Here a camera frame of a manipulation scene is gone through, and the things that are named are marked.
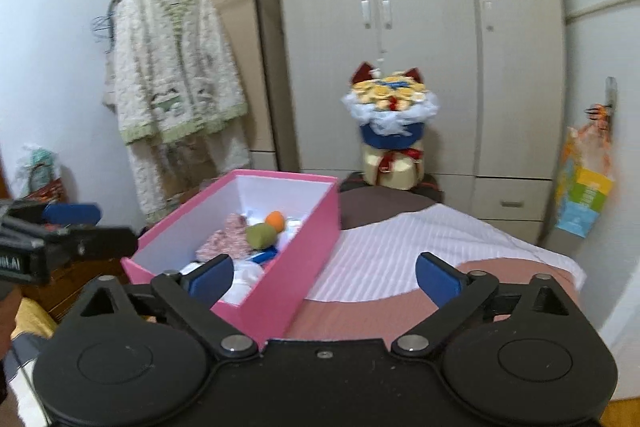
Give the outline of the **white mesh bath pouf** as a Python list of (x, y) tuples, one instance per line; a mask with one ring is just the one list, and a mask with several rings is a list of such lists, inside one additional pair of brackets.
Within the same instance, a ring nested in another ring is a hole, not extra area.
[(230, 306), (239, 306), (260, 282), (265, 270), (250, 260), (234, 260), (233, 268), (233, 281), (221, 301)]

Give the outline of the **pink floral fabric pouch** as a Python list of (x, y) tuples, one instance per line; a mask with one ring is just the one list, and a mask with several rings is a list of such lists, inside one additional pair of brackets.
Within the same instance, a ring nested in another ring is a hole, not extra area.
[(219, 255), (228, 255), (232, 259), (247, 258), (253, 248), (246, 239), (246, 218), (239, 213), (231, 213), (224, 222), (224, 226), (206, 239), (198, 248), (195, 259), (206, 262)]

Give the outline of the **blue wet wipes pack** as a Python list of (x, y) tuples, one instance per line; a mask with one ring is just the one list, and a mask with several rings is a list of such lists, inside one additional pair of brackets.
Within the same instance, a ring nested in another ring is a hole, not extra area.
[(273, 260), (278, 254), (278, 248), (276, 246), (271, 246), (263, 251), (258, 251), (258, 253), (251, 255), (247, 260), (256, 263), (256, 265), (263, 265), (264, 263), (268, 263)]

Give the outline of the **green makeup sponge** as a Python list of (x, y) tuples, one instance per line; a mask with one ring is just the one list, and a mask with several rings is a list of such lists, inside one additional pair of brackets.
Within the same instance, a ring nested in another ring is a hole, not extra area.
[(277, 244), (279, 232), (266, 222), (251, 225), (245, 230), (248, 246), (253, 251), (264, 251)]

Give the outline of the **orange makeup sponge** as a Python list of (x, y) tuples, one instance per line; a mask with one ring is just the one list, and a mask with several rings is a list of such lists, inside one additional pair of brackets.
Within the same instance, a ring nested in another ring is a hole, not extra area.
[(267, 217), (265, 217), (265, 224), (270, 225), (274, 231), (278, 234), (282, 233), (286, 229), (286, 218), (284, 214), (280, 211), (270, 212)]

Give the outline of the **wooden bedside cabinet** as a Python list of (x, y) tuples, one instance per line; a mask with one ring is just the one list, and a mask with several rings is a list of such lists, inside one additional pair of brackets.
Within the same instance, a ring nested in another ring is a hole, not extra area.
[(102, 275), (113, 275), (120, 283), (129, 282), (119, 259), (77, 261), (52, 271), (46, 286), (23, 286), (22, 294), (38, 303), (55, 323), (60, 323), (82, 288)]

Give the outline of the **cream knit cardigan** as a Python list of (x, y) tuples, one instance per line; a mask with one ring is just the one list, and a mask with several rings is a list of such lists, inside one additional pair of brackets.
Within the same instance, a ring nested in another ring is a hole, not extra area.
[(212, 0), (122, 0), (104, 103), (114, 110), (146, 223), (250, 165), (248, 104)]

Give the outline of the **pink cardboard box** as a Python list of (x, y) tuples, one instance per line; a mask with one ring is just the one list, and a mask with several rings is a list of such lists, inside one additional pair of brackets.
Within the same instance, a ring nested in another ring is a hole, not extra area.
[(341, 233), (333, 176), (234, 170), (143, 234), (137, 252), (122, 259), (122, 267), (131, 283), (150, 283), (155, 275), (194, 261), (198, 247), (231, 213), (256, 223), (273, 211), (292, 219), (297, 229), (280, 235), (279, 254), (242, 303), (219, 301), (212, 312), (261, 345), (282, 338)]

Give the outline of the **colourful paper gift bag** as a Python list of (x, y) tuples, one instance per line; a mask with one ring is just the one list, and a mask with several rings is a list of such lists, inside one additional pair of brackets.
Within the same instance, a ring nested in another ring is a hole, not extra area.
[(555, 193), (555, 228), (585, 239), (614, 185), (610, 137), (590, 122), (570, 128)]

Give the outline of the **cream ribbon gift box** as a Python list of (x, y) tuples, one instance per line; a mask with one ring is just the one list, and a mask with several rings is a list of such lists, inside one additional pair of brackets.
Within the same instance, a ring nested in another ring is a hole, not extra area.
[(401, 150), (362, 147), (363, 179), (372, 186), (409, 191), (424, 178), (423, 146), (416, 142)]

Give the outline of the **crochet flower bouquet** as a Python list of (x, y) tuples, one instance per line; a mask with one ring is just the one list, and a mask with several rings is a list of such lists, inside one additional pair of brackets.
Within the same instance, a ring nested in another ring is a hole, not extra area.
[(367, 62), (352, 75), (342, 102), (356, 121), (363, 144), (378, 150), (412, 147), (423, 139), (426, 125), (440, 107), (419, 69), (384, 76)]

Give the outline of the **beige wardrobe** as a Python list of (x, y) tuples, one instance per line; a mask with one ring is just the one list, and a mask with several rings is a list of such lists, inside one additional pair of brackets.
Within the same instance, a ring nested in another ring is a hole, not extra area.
[(280, 1), (300, 169), (361, 168), (342, 102), (360, 64), (416, 68), (439, 99), (424, 167), (446, 203), (536, 242), (561, 142), (561, 0)]

